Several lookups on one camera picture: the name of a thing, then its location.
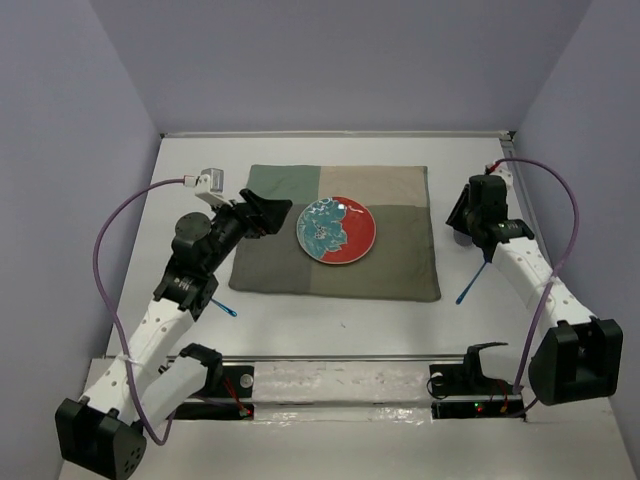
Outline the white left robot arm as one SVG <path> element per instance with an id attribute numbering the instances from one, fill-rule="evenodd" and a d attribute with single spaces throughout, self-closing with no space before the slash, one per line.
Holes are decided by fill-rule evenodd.
<path id="1" fill-rule="evenodd" d="M 126 335 L 113 320 L 121 353 L 80 399 L 64 400 L 55 413 L 64 460 L 106 479 L 128 479 L 149 441 L 166 443 L 177 407 L 219 388 L 222 356 L 200 344 L 184 347 L 166 371 L 160 367 L 211 303 L 226 257 L 244 238 L 278 233 L 292 207 L 249 189 L 240 195 L 241 202 L 227 203 L 205 194 L 213 217 L 193 212 L 177 221 L 171 257 L 139 326 Z"/>

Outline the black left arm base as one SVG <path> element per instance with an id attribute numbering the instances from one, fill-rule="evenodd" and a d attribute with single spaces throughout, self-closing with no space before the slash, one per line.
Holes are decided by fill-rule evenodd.
<path id="1" fill-rule="evenodd" d="M 254 419 L 254 367 L 224 366 L 223 356 L 199 344 L 189 344 L 178 356 L 206 369 L 203 386 L 175 412 L 175 420 L 245 421 Z"/>

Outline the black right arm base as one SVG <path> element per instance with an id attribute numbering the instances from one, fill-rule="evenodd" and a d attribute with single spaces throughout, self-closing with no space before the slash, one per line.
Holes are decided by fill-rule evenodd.
<path id="1" fill-rule="evenodd" d="M 481 367 L 482 351 L 504 346 L 504 342 L 472 345 L 457 363 L 429 366 L 426 390 L 433 400 L 434 420 L 526 417 L 522 396 L 505 380 L 486 377 Z"/>

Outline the red floral plate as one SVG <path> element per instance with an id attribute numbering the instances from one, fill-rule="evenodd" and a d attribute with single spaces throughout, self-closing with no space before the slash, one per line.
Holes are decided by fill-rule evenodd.
<path id="1" fill-rule="evenodd" d="M 326 265 L 348 265 L 366 256 L 376 240 L 370 210 L 342 196 L 318 199 L 306 206 L 296 222 L 302 250 Z"/>

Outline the green beige patchwork cloth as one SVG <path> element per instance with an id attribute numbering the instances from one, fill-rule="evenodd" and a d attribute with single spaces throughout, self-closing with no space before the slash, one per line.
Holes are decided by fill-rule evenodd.
<path id="1" fill-rule="evenodd" d="M 240 243 L 232 289 L 426 303 L 440 299 L 427 167 L 255 164 L 247 186 L 267 199 L 289 199 L 293 206 L 277 235 Z M 352 264 L 317 262 L 296 237 L 302 210 L 332 196 L 361 203 L 376 222 L 372 249 Z"/>

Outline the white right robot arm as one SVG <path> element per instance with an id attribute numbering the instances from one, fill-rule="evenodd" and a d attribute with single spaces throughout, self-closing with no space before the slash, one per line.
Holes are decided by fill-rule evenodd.
<path id="1" fill-rule="evenodd" d="M 531 389 L 545 406 L 613 395 L 621 327 L 585 307 L 553 272 L 529 226 L 509 218 L 505 180 L 470 177 L 446 223 L 471 238 L 533 316 L 522 349 L 504 342 L 469 347 L 462 384 L 482 392 L 496 380 L 509 380 Z"/>

